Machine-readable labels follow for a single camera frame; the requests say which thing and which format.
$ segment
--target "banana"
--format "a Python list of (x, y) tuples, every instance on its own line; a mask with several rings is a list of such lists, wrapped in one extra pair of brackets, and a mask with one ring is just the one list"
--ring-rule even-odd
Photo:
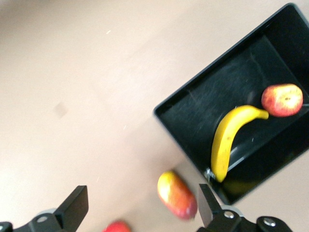
[(226, 177), (231, 147), (237, 131), (256, 118), (268, 119), (268, 112), (251, 105), (243, 105), (228, 112), (220, 121), (211, 149), (211, 170), (218, 182), (222, 182)]

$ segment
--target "black tray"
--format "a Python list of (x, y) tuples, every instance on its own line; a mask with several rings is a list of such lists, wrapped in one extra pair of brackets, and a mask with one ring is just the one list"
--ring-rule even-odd
[[(261, 105), (269, 85), (294, 83), (304, 106), (291, 117), (254, 120), (237, 133), (222, 183), (211, 146), (233, 108)], [(158, 105), (154, 112), (225, 204), (233, 204), (309, 148), (309, 24), (287, 4)]]

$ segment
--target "beige table surface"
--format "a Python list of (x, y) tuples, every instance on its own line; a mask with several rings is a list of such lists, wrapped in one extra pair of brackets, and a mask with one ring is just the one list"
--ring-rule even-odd
[[(204, 179), (155, 119), (167, 96), (285, 0), (0, 0), (0, 221), (16, 227), (87, 185), (79, 232), (194, 232), (160, 202), (160, 174)], [(295, 0), (309, 18), (309, 1)], [(236, 204), (309, 228), (309, 154)]]

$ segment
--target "apple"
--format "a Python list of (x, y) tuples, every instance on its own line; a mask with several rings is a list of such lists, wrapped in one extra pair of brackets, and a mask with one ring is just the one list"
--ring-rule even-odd
[(183, 220), (195, 217), (197, 214), (196, 198), (175, 172), (162, 173), (157, 188), (159, 198), (175, 216)]
[(295, 115), (302, 105), (303, 92), (294, 84), (268, 86), (262, 95), (262, 106), (276, 117)]
[(108, 225), (102, 232), (131, 232), (131, 229), (124, 221), (118, 220)]

